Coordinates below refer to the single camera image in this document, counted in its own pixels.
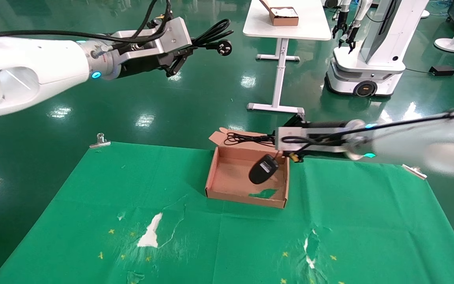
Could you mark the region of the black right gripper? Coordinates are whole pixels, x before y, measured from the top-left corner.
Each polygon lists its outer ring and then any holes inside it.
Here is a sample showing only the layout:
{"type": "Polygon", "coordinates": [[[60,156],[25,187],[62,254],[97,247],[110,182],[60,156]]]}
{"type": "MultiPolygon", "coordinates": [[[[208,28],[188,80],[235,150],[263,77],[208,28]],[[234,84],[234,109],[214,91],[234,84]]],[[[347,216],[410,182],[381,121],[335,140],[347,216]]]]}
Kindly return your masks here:
{"type": "Polygon", "coordinates": [[[289,127],[345,128],[349,121],[306,121],[304,113],[296,113],[289,119],[289,127]]]}

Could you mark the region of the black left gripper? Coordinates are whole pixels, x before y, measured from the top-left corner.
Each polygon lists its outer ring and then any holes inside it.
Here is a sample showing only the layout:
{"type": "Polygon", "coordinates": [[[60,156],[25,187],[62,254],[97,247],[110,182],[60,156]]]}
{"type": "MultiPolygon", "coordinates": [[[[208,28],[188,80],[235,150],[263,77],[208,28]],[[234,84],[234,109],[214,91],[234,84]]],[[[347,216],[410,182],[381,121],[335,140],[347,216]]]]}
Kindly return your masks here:
{"type": "MultiPolygon", "coordinates": [[[[179,50],[179,54],[193,54],[194,45],[179,50]]],[[[166,70],[166,77],[178,74],[184,65],[184,56],[177,56],[173,61],[173,54],[155,54],[135,59],[129,59],[121,64],[121,78],[153,70],[166,70]]]]}

